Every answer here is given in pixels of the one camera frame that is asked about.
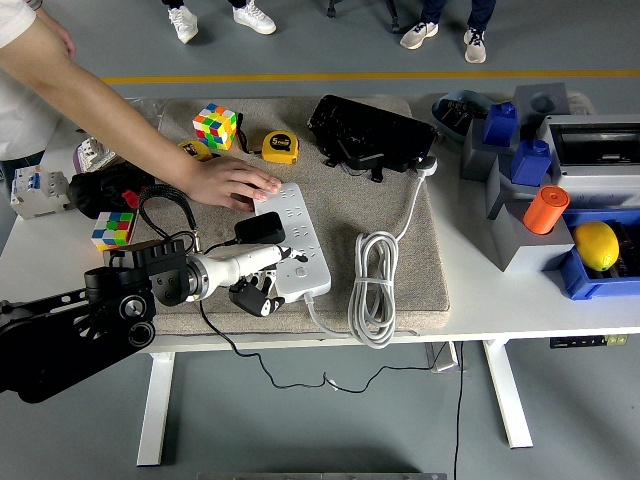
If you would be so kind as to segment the person's right hand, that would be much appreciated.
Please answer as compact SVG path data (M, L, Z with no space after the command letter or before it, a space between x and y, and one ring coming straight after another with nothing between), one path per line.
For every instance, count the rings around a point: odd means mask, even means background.
M205 205L252 212L255 200L264 201L280 187L281 181L267 172L240 159L221 157L197 163L182 190Z

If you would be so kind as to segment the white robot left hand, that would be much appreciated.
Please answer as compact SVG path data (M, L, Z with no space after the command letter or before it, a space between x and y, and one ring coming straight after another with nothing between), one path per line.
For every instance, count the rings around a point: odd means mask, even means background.
M266 317L285 303L283 297L268 295L275 283L276 264L289 258L308 261L299 250L274 244L239 245L235 253L219 251L215 257L202 253L188 255L187 300L203 300L217 287L228 287L229 298L235 305L256 317Z

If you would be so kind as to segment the person's left hand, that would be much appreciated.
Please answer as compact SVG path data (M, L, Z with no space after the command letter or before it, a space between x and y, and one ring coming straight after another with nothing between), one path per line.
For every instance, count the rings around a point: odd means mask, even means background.
M57 35L66 47L69 57L74 60L76 55L76 45L71 38L69 31L55 20L43 7L36 10L36 15Z

